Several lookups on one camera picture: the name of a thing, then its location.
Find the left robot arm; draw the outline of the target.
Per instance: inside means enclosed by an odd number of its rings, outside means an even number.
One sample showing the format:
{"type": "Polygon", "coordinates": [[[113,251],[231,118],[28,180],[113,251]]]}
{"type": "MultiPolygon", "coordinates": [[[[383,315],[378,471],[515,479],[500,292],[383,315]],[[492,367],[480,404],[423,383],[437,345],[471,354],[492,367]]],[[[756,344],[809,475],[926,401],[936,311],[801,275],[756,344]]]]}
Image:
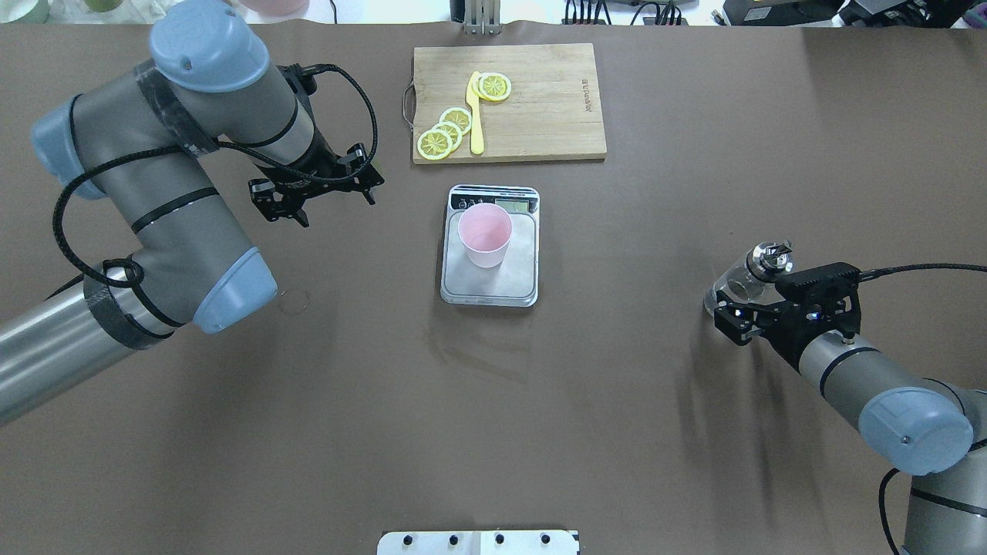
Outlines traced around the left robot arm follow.
{"type": "Polygon", "coordinates": [[[64,102],[32,129],[60,180],[52,232],[77,277],[2,327],[9,424],[187,323],[223,331],[278,285],[200,161],[219,149],[261,171],[248,186],[269,221],[307,226],[305,201],[384,182],[369,146],[337,154],[318,129],[315,78],[334,64],[278,66],[222,1],[177,3],[149,35],[150,59],[64,102]]]}

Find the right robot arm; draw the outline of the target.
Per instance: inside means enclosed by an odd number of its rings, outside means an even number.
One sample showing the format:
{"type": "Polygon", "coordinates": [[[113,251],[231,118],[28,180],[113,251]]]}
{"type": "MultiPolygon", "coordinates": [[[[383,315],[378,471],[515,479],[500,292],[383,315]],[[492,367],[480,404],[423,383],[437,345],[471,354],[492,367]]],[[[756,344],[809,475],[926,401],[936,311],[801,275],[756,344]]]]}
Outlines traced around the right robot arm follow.
{"type": "Polygon", "coordinates": [[[859,285],[890,274],[839,262],[758,280],[727,271],[706,295],[716,329],[774,351],[891,464],[911,477],[895,554],[985,552],[985,391],[917,377],[861,336],[859,285]]]}

